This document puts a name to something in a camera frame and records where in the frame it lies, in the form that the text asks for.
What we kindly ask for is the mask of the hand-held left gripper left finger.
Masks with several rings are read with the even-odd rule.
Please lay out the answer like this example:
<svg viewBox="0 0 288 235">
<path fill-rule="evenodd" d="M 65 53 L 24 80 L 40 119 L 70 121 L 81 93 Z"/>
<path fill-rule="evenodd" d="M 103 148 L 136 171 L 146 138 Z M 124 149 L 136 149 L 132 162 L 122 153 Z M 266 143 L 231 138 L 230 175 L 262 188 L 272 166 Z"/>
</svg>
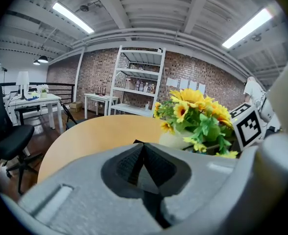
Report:
<svg viewBox="0 0 288 235">
<path fill-rule="evenodd" d="M 36 184 L 19 207 L 50 231 L 65 235 L 150 235 L 162 227 L 140 198 L 124 198 L 103 182 L 101 169 L 131 144 L 76 159 Z"/>
</svg>

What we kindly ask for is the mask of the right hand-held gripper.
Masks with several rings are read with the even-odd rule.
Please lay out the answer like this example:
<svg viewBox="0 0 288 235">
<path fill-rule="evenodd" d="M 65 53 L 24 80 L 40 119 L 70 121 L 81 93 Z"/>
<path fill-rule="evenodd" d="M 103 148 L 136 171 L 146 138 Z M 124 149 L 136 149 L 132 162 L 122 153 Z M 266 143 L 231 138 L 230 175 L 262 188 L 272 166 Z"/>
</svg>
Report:
<svg viewBox="0 0 288 235">
<path fill-rule="evenodd" d="M 255 106 L 243 103 L 229 112 L 240 151 L 264 138 L 267 120 L 262 120 Z"/>
</svg>

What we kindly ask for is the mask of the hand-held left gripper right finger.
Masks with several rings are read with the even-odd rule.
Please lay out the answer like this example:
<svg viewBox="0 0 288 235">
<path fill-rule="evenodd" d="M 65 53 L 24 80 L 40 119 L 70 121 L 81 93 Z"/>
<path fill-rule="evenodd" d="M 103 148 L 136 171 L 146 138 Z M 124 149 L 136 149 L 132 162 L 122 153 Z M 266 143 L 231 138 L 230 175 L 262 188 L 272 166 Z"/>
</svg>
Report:
<svg viewBox="0 0 288 235">
<path fill-rule="evenodd" d="M 224 197 L 236 160 L 145 143 L 145 229 L 224 229 L 235 204 Z"/>
</svg>

